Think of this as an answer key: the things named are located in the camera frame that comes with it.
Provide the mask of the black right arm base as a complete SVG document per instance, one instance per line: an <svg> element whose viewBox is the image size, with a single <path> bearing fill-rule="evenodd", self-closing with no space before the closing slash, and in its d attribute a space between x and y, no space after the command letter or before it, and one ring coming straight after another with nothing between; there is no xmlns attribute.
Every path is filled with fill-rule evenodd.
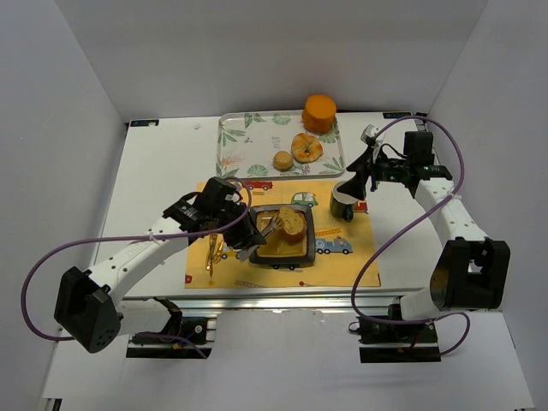
<svg viewBox="0 0 548 411"><path fill-rule="evenodd" d="M362 364L441 361L434 324L387 325L358 317L348 325L348 332L359 338Z"/></svg>

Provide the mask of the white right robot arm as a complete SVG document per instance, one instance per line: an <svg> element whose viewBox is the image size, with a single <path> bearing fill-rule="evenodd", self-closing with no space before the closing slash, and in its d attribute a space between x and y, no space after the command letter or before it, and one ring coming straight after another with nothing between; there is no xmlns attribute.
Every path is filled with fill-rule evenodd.
<svg viewBox="0 0 548 411"><path fill-rule="evenodd" d="M336 193L364 200L380 182L401 183L424 214L394 237L399 239L429 220L443 247L428 286L400 297L391 320L421 324L450 311L499 308L509 269L509 245L490 238L470 216L459 195L463 181L455 181L446 167L435 162L432 133L407 131L403 151L395 158L384 153L383 130L369 125L360 138L366 150L348 166L353 177Z"/></svg>

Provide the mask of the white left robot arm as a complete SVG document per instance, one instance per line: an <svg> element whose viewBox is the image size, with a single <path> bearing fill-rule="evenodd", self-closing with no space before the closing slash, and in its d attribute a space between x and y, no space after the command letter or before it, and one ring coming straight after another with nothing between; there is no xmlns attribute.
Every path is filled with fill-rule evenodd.
<svg viewBox="0 0 548 411"><path fill-rule="evenodd" d="M176 337L181 313L167 299L125 301L125 295L172 255L197 239L221 233L232 248L251 253L266 243L240 189L210 178L199 192L182 196L164 210L148 233L107 260L84 271L73 267L61 279L56 322L89 353L106 348L119 335L149 332Z"/></svg>

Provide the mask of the metal serving tongs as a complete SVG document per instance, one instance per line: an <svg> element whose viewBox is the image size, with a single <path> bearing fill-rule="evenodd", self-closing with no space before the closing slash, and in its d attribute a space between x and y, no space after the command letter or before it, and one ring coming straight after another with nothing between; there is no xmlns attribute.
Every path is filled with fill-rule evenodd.
<svg viewBox="0 0 548 411"><path fill-rule="evenodd" d="M260 234L266 240L271 234L275 231L278 231L283 228L283 220L279 217L278 214L274 215L270 222L266 225L264 229L261 230ZM245 261L250 258L250 256L262 245L265 245L266 242L252 245L251 247L240 250L235 256L241 261Z"/></svg>

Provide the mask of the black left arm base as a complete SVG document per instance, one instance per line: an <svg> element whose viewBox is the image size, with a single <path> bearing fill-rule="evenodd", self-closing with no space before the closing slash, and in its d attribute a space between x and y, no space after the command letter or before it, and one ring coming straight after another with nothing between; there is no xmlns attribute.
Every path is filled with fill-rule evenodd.
<svg viewBox="0 0 548 411"><path fill-rule="evenodd" d="M212 351L216 323L204 315L185 314L166 299L125 301L129 330L126 357L154 360L205 360Z"/></svg>

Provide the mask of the toasted bread slice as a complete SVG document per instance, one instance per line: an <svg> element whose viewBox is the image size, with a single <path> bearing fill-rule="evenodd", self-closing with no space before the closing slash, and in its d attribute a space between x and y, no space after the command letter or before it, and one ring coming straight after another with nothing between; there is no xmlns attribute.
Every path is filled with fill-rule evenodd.
<svg viewBox="0 0 548 411"><path fill-rule="evenodd" d="M307 220L301 211L283 206L278 212L282 221L281 231L289 242L301 241L307 233Z"/></svg>

